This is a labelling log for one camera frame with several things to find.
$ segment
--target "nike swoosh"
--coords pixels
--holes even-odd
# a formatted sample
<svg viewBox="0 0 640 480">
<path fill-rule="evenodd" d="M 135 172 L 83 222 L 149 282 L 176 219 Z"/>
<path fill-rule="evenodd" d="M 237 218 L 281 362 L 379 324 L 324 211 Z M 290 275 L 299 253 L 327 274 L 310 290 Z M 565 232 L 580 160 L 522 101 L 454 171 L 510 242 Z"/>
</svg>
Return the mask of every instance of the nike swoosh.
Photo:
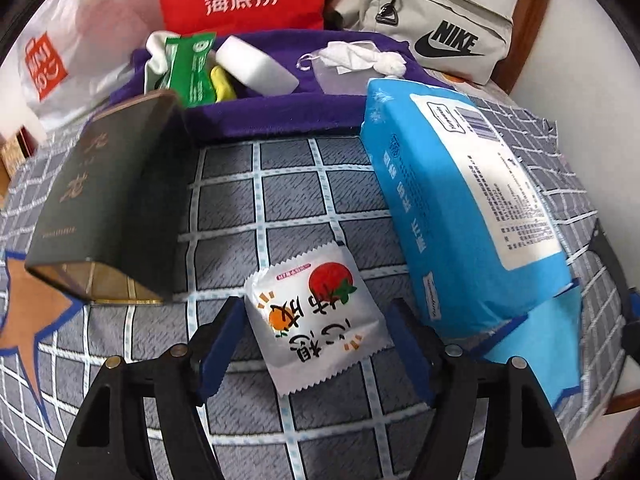
<svg viewBox="0 0 640 480">
<path fill-rule="evenodd" d="M 415 42 L 415 51 L 424 57 L 466 57 L 466 56 L 484 56 L 484 54 L 473 54 L 472 52 L 460 52 L 459 50 L 447 50 L 444 48 L 436 48 L 429 43 L 429 39 L 433 31 Z"/>
</svg>

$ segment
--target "zipper pull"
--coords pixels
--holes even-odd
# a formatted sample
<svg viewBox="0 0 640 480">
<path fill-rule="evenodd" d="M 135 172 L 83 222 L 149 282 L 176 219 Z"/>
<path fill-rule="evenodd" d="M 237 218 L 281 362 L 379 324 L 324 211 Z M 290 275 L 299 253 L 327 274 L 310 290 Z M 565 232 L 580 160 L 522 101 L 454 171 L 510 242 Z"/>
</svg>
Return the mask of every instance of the zipper pull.
<svg viewBox="0 0 640 480">
<path fill-rule="evenodd" d="M 376 15 L 376 21 L 383 25 L 398 26 L 398 12 L 396 11 L 396 1 L 391 0 L 388 4 L 380 7 L 380 12 Z"/>
</svg>

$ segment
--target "yellow object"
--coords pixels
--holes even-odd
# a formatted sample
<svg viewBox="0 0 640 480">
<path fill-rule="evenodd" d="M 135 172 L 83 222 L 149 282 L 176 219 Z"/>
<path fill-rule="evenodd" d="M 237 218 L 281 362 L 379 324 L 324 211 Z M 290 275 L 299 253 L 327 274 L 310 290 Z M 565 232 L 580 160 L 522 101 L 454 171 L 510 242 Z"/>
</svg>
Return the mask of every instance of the yellow object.
<svg viewBox="0 0 640 480">
<path fill-rule="evenodd" d="M 213 83 L 213 88 L 216 91 L 216 102 L 220 101 L 235 101 L 238 96 L 236 96 L 236 92 L 234 88 L 231 86 L 228 77 L 226 76 L 225 69 L 221 66 L 215 66 L 211 69 L 211 82 Z"/>
</svg>

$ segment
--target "silver screw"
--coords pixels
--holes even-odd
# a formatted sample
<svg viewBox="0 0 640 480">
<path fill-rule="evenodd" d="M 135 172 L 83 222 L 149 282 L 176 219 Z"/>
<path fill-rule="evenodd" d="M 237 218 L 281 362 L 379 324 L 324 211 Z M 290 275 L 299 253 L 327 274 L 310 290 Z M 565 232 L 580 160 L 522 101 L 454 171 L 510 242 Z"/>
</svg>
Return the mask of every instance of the silver screw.
<svg viewBox="0 0 640 480">
<path fill-rule="evenodd" d="M 187 345 L 185 345 L 184 343 L 179 343 L 177 345 L 173 345 L 171 347 L 171 350 L 169 350 L 169 353 L 173 357 L 182 357 L 183 355 L 187 354 L 187 350 Z"/>
<path fill-rule="evenodd" d="M 449 357 L 460 357 L 462 355 L 462 348 L 458 345 L 447 345 L 444 351 Z"/>
<path fill-rule="evenodd" d="M 109 370 L 113 370 L 114 368 L 120 366 L 121 362 L 122 357 L 120 357 L 119 355 L 112 355 L 111 357 L 107 358 L 104 364 Z"/>
<path fill-rule="evenodd" d="M 527 362 L 520 356 L 516 355 L 516 357 L 511 358 L 511 364 L 514 368 L 518 370 L 524 370 L 527 367 Z"/>
</svg>

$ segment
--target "barcode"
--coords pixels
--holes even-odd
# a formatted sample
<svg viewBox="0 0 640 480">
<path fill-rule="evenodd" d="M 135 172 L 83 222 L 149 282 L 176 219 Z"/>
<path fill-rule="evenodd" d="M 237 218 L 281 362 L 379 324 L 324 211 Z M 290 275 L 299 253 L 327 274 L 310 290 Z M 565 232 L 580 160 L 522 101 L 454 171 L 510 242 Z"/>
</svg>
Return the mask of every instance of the barcode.
<svg viewBox="0 0 640 480">
<path fill-rule="evenodd" d="M 496 140 L 500 142 L 489 123 L 480 112 L 469 110 L 468 108 L 457 108 L 458 113 L 464 118 L 478 137 L 483 139 Z"/>
</svg>

